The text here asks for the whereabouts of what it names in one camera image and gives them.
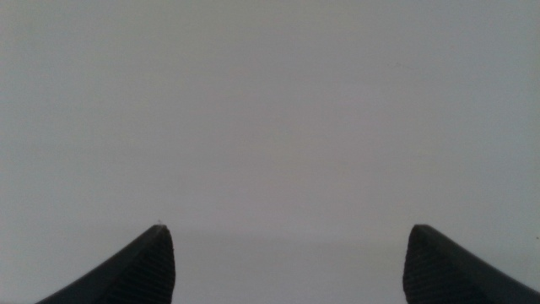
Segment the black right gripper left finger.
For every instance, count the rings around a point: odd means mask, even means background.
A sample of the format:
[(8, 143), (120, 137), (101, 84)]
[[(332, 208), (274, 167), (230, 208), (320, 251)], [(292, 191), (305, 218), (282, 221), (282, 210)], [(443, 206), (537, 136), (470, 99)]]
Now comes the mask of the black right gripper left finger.
[(170, 304), (176, 282), (171, 234), (153, 225), (81, 278), (39, 304)]

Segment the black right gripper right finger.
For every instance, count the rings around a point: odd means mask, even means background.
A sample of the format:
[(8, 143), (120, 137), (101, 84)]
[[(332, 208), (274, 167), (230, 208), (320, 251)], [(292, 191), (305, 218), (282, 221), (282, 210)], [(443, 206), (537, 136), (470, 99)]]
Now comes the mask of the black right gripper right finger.
[(539, 304), (538, 291), (429, 225), (409, 234), (402, 288), (414, 304)]

